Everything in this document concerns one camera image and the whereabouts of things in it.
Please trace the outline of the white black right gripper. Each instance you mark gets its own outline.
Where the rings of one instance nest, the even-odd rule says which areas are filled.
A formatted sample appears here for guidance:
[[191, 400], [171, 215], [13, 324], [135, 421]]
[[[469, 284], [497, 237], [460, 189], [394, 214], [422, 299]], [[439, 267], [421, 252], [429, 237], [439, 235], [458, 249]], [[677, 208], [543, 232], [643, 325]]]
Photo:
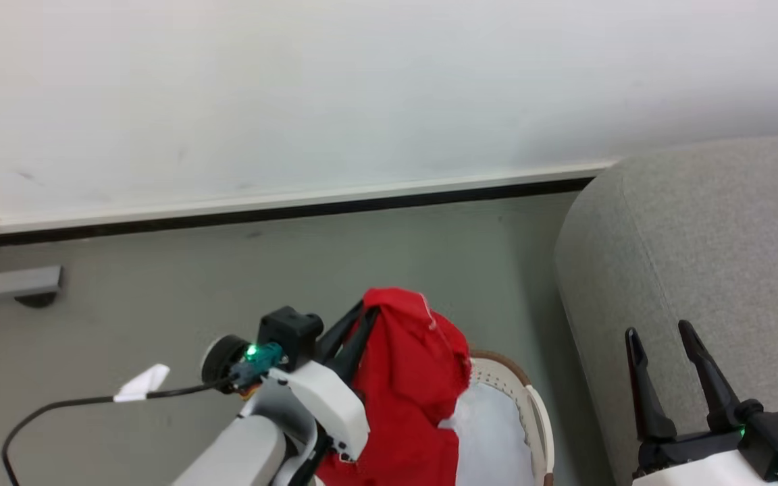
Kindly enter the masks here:
[[[694, 326], [678, 322], [686, 356], [694, 364], [708, 408], [706, 422], [713, 433], [728, 433], [743, 427], [737, 418], [740, 400], [704, 345]], [[674, 422], [667, 418], [648, 372], [648, 357], [635, 328], [625, 331], [629, 380], [635, 410], [637, 439], [662, 443], [676, 439]], [[750, 467], [735, 447], [699, 461], [670, 466], [657, 472], [640, 473], [633, 485], [778, 485], [766, 482]]]

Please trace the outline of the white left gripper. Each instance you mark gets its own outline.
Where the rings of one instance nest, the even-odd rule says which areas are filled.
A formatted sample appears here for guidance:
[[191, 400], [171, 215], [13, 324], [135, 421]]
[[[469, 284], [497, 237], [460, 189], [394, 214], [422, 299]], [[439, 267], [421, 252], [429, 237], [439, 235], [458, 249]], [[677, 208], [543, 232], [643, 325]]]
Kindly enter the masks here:
[[363, 310], [358, 302], [320, 336], [318, 363], [293, 372], [272, 367], [259, 388], [261, 416], [305, 443], [322, 427], [333, 449], [353, 462], [367, 445], [370, 427], [364, 403], [350, 387], [380, 314], [378, 307]]

